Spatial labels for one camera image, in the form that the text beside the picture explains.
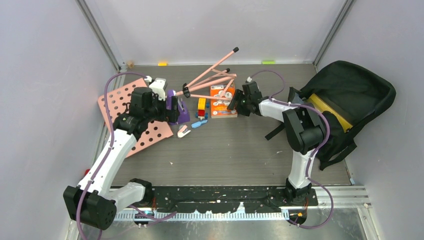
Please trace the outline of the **orange picture book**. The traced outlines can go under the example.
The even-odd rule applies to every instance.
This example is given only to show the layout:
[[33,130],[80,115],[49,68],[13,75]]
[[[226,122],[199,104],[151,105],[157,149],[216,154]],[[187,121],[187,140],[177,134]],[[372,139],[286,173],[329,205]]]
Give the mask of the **orange picture book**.
[[[223,91],[225,90],[226,85],[212,85],[209,88],[209,93],[211,97],[220,97]],[[231,100],[235,94],[236,86],[234,83],[226,89],[226,92],[221,96],[222,99],[211,99],[210,100],[210,112],[211,118],[236,118],[238,113],[236,110],[228,110],[228,106],[231,103]]]

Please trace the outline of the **black student backpack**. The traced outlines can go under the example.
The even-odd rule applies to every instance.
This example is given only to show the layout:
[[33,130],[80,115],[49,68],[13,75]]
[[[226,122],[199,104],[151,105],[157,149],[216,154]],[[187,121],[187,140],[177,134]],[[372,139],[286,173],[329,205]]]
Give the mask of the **black student backpack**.
[[[330,100],[353,127],[344,132],[332,113],[321,112],[306,101],[312,94]],[[341,162],[357,148],[355,137],[365,125],[385,112],[395,97],[395,87],[389,81],[360,65],[338,60],[321,69],[300,90],[290,87],[287,103],[311,105],[327,121],[328,139],[315,156],[320,161],[320,170],[324,170]]]

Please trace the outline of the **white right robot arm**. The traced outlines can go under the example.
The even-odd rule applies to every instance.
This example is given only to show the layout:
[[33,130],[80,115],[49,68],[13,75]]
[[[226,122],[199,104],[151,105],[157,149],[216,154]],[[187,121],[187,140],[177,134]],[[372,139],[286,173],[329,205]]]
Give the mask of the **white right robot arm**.
[[318,149],[329,137],[329,126],[324,116],[312,105],[263,96],[255,81],[244,83],[241,89],[237,89],[227,108],[243,116],[255,114],[281,122],[267,138],[285,131],[293,155],[283,197],[291,205],[299,205],[311,191],[312,165]]

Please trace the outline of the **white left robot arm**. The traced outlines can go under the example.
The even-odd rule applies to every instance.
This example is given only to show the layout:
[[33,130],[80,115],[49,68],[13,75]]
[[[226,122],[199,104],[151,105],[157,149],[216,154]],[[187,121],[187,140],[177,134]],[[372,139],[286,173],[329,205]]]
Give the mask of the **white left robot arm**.
[[121,210],[138,203],[148,207],[154,199],[152,184],[133,178],[112,191],[111,185],[130,150],[153,121],[175,123],[179,116],[177,96],[136,87],[126,110],[112,122],[112,132],[92,168],[77,184],[67,186],[64,202],[71,220],[106,230]]

